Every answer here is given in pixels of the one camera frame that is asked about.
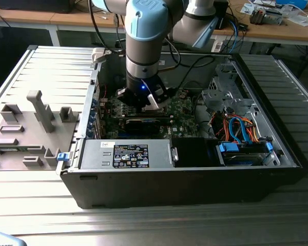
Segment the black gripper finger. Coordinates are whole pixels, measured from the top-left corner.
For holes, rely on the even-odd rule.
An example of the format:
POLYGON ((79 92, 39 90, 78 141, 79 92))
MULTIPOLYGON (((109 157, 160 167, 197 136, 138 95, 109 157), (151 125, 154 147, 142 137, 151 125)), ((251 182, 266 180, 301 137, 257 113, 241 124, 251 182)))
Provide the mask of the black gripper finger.
POLYGON ((128 88, 118 89, 117 99, 128 106, 134 105, 134 93, 128 88))
POLYGON ((170 100, 172 97, 175 96, 175 94, 176 94, 175 88, 166 88, 162 95, 163 102, 170 100))

